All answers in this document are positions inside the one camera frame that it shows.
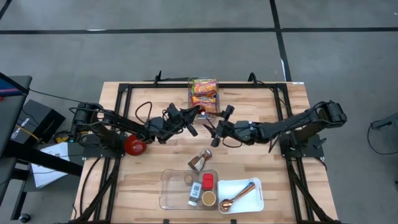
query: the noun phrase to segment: red lid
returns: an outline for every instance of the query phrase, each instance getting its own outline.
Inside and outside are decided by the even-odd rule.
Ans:
[[[203,174],[202,188],[203,190],[213,189],[213,174]]]
[[[138,156],[139,154],[142,154],[146,148],[147,144],[137,139],[137,137],[133,134],[130,135],[124,143],[124,150],[126,153],[132,156]]]

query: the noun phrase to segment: gray floor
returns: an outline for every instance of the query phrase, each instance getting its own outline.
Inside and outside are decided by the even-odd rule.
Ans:
[[[398,1],[276,0],[282,27],[398,27]],[[0,29],[133,29],[171,27],[273,27],[271,7],[260,0],[13,0]],[[340,102],[349,121],[322,132],[328,176],[340,220],[396,223],[398,154],[380,156],[366,142],[371,121],[398,111],[398,32],[283,34],[293,81],[305,82],[312,104]],[[98,101],[104,81],[217,76],[284,81],[274,33],[0,35],[0,71],[33,76],[32,88]],[[74,103],[29,98],[68,118]],[[371,133],[380,151],[398,149],[390,128]],[[0,209],[9,221],[19,182]],[[31,223],[70,218],[78,179],[70,190],[28,194]]]

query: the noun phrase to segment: copper measuring spoon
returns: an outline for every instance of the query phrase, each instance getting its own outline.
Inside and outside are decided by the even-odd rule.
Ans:
[[[220,210],[222,212],[228,212],[228,210],[231,208],[232,204],[234,203],[235,200],[241,198],[242,196],[246,195],[247,193],[249,193],[250,191],[252,191],[254,188],[256,187],[256,185],[254,185],[253,182],[250,182],[247,186],[245,186],[245,188],[243,188],[242,191],[240,191],[234,198],[232,199],[224,199],[221,203],[220,203]]]

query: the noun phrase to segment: computer screen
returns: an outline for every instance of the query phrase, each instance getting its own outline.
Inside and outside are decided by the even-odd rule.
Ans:
[[[18,96],[27,93],[26,88],[0,72],[0,96]]]

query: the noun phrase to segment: white paper plate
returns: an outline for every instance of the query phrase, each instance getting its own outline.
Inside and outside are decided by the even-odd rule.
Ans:
[[[233,197],[235,197],[250,182],[254,182],[256,188],[247,193],[245,196],[237,199],[232,204],[228,212],[222,212],[220,210],[220,203],[224,199],[232,199]],[[241,212],[260,212],[264,209],[261,181],[258,178],[252,178],[246,180],[219,180],[217,185],[218,185],[218,210],[222,214],[232,214],[232,213],[241,213]]]

